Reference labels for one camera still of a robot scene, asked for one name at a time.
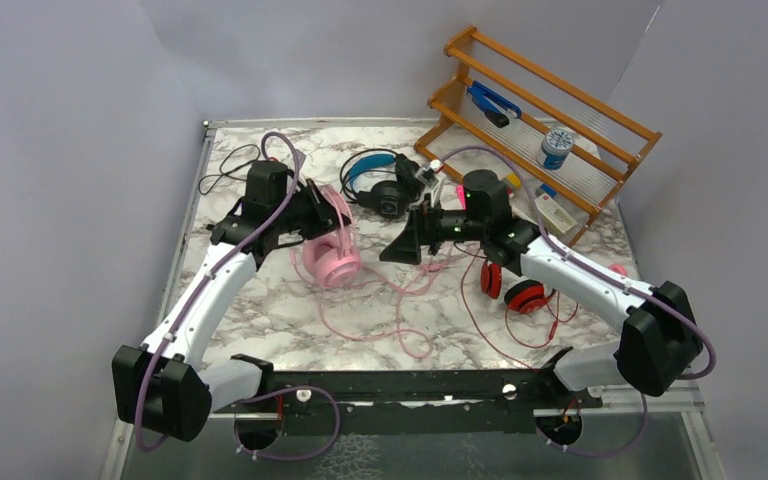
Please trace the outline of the pink headphones with cable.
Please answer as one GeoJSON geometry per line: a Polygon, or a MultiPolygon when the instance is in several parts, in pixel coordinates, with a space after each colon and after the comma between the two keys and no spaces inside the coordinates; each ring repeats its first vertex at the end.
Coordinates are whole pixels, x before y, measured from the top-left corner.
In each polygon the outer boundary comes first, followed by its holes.
{"type": "Polygon", "coordinates": [[[372,284],[383,284],[397,293],[394,327],[386,332],[360,336],[343,333],[328,322],[323,304],[318,303],[317,313],[322,325],[330,333],[350,342],[371,343],[394,337],[402,351],[409,357],[416,360],[429,357],[434,349],[431,338],[417,329],[405,328],[401,325],[402,300],[406,296],[420,296],[427,293],[444,269],[462,257],[447,254],[439,262],[423,264],[417,268],[417,274],[412,280],[404,285],[398,285],[379,270],[364,263],[358,246],[355,218],[343,196],[330,185],[321,187],[320,192],[327,203],[336,210],[337,229],[321,237],[304,241],[300,257],[297,257],[295,252],[290,253],[290,261],[298,277],[307,284],[322,289],[357,289],[368,283],[355,283],[354,280],[360,273],[368,272],[374,275],[370,281],[372,284]]]}

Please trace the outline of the black blue headphones with cable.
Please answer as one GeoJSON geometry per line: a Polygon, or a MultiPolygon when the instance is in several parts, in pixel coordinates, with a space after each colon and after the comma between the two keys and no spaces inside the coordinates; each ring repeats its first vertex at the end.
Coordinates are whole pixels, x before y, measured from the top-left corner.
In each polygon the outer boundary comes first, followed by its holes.
{"type": "Polygon", "coordinates": [[[397,219],[419,200],[425,184],[416,175],[419,164],[406,155],[386,148],[362,150],[341,167],[340,191],[349,204],[358,205],[387,219],[397,219]],[[356,181],[368,173],[392,174],[368,190],[358,190],[356,181]]]}

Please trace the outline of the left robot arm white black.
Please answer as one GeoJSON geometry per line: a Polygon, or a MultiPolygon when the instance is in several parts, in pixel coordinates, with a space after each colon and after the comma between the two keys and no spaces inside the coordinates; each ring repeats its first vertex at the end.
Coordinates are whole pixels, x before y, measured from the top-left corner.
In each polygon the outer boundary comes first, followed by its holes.
{"type": "Polygon", "coordinates": [[[203,356],[240,290],[252,280],[281,236],[314,240],[350,225],[333,205],[332,189],[301,181],[288,166],[256,161],[244,194],[210,229],[195,277],[166,317],[137,347],[112,359],[118,418],[164,438],[189,442],[208,417],[237,401],[250,410],[273,401],[271,363],[244,354],[203,369],[203,356]]]}

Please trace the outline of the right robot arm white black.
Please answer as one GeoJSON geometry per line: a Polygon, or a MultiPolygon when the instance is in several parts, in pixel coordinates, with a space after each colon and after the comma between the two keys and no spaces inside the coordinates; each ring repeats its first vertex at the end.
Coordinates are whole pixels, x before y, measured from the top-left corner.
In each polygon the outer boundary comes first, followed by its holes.
{"type": "Polygon", "coordinates": [[[474,241],[491,263],[570,297],[619,333],[617,342],[559,356],[536,383],[545,404],[560,407],[578,391],[622,384],[660,396],[702,353],[703,335],[681,287],[620,275],[542,233],[513,213],[506,184],[490,170],[468,173],[463,186],[461,210],[445,210],[429,198],[412,207],[379,259],[417,265],[424,252],[434,255],[445,242],[474,241]]]}

